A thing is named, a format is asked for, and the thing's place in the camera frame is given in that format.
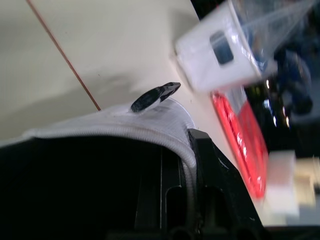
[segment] red line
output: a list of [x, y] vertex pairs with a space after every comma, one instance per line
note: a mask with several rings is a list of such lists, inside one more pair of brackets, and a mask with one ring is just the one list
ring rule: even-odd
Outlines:
[[71, 69], [71, 71], [73, 72], [73, 74], [75, 75], [76, 79], [78, 79], [79, 83], [81, 84], [81, 86], [83, 87], [83, 89], [85, 90], [86, 94], [88, 94], [89, 98], [91, 99], [91, 101], [93, 102], [93, 104], [95, 105], [96, 109], [98, 109], [98, 111], [101, 110], [101, 108], [99, 107], [99, 105], [97, 104], [96, 100], [94, 99], [94, 97], [91, 95], [91, 93], [89, 92], [88, 88], [86, 87], [86, 85], [84, 84], [84, 82], [82, 81], [82, 79], [80, 78], [79, 74], [76, 72], [75, 68], [72, 66], [71, 62], [69, 61], [69, 59], [67, 58], [66, 54], [64, 53], [64, 51], [62, 50], [62, 48], [60, 47], [59, 43], [57, 42], [57, 40], [55, 39], [55, 37], [53, 36], [53, 34], [51, 33], [50, 29], [48, 28], [48, 26], [46, 25], [44, 19], [41, 17], [41, 15], [38, 13], [37, 9], [35, 8], [35, 6], [33, 5], [33, 3], [31, 2], [32, 0], [26, 0], [26, 2], [28, 3], [29, 7], [31, 8], [31, 10], [33, 11], [34, 15], [36, 16], [36, 18], [39, 20], [39, 22], [41, 23], [42, 27], [44, 28], [44, 30], [48, 33], [50, 39], [52, 40], [52, 42], [54, 43], [54, 45], [56, 46], [56, 48], [59, 50], [60, 54], [62, 55], [62, 57], [64, 58], [64, 60], [66, 61], [66, 63], [68, 64], [69, 68]]

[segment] red packaging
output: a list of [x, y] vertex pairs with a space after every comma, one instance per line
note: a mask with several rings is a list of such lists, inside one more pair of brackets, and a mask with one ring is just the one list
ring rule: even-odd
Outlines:
[[263, 198], [268, 150], [243, 87], [215, 93], [212, 102], [248, 192], [252, 197]]

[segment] clear plastic bag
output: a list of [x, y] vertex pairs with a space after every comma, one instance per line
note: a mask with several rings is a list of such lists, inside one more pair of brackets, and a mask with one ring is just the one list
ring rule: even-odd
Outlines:
[[317, 0], [226, 0], [175, 45], [199, 92], [250, 84], [277, 72], [275, 50]]

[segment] plastic bag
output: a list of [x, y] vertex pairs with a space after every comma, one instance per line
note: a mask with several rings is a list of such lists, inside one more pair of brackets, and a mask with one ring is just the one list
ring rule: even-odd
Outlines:
[[255, 198], [263, 198], [268, 151], [244, 88], [215, 93], [212, 102], [248, 192]]
[[273, 55], [317, 0], [226, 0], [175, 45], [200, 92], [256, 82], [277, 72]]

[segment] white cloth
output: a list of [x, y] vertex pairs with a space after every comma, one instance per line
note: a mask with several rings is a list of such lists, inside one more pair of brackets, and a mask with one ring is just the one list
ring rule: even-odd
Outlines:
[[189, 113], [171, 98], [139, 113], [132, 112], [130, 106], [130, 104], [114, 106], [45, 128], [31, 129], [21, 138], [0, 143], [0, 147], [31, 138], [83, 136], [123, 137], [166, 147], [182, 160], [187, 188], [187, 223], [190, 225], [195, 214], [197, 165], [187, 132], [187, 129], [195, 127]]

